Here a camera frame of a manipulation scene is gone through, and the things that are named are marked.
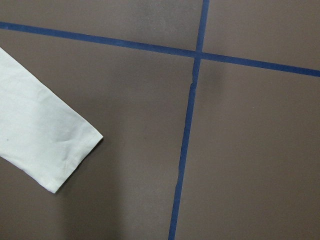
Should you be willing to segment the white cotton t-shirt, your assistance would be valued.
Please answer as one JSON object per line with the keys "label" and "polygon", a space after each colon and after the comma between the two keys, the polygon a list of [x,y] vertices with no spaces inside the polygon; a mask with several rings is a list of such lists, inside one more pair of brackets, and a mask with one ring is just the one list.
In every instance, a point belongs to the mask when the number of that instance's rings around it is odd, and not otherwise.
{"label": "white cotton t-shirt", "polygon": [[0,155],[56,193],[103,139],[6,51],[0,52]]}

